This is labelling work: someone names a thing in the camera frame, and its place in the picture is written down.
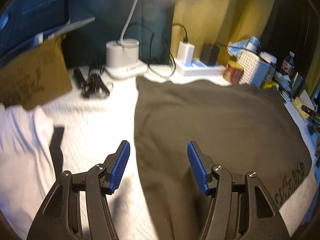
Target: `dark gray fabric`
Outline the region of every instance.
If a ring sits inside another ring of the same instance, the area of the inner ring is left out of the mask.
[[[196,240],[210,198],[187,157],[194,140],[230,172],[256,171],[278,207],[309,174],[311,158],[276,90],[137,78],[134,139],[142,189],[161,240]]]

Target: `white power strip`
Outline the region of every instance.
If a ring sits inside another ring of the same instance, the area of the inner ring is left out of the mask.
[[[206,66],[198,59],[193,59],[191,66],[187,67],[183,65],[179,60],[174,59],[177,65],[177,71],[181,76],[193,77],[193,76],[220,76],[226,70],[223,65],[217,63],[215,66]]]

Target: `desk lamp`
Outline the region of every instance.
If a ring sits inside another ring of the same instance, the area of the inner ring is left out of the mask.
[[[124,39],[124,34],[131,21],[138,0],[134,0],[127,22],[124,25],[120,39],[106,44],[106,70],[115,79],[143,75],[148,66],[139,60],[139,41]]]

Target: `cardboard box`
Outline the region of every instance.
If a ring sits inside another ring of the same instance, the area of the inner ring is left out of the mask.
[[[61,49],[64,37],[45,41],[0,70],[0,103],[31,110],[72,90]]]

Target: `metal pivot screw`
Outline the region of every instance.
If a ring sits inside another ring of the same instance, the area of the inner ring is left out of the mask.
[[[96,170],[97,170],[97,171],[101,171],[103,168],[104,168],[104,165],[103,165],[103,164],[97,164],[97,165],[96,165]]]
[[[67,176],[69,176],[70,175],[70,171],[63,171],[62,173],[61,173],[61,176],[62,177],[67,177]]]
[[[257,173],[255,173],[255,172],[253,172],[253,171],[249,171],[248,174],[249,174],[249,177],[250,177],[250,178],[253,178],[253,179],[254,179],[254,178],[257,177]]]
[[[222,170],[223,170],[223,167],[222,167],[221,165],[214,165],[214,166],[213,166],[213,169],[214,169],[215,171],[222,171]]]

